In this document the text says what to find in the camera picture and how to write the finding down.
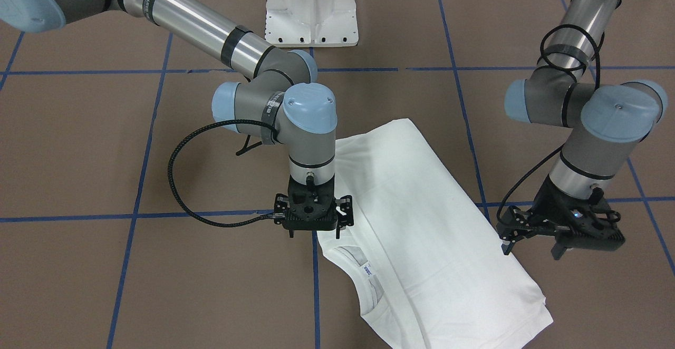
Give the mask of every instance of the white t-shirt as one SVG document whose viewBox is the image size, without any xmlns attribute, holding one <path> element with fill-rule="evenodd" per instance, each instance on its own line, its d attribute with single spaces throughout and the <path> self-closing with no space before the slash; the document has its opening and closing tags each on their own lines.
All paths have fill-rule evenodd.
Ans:
<svg viewBox="0 0 675 349">
<path fill-rule="evenodd" d="M 354 281 L 390 346 L 523 347 L 553 322 L 538 285 L 408 119 L 337 141 L 335 195 L 354 226 L 323 255 Z"/>
</svg>

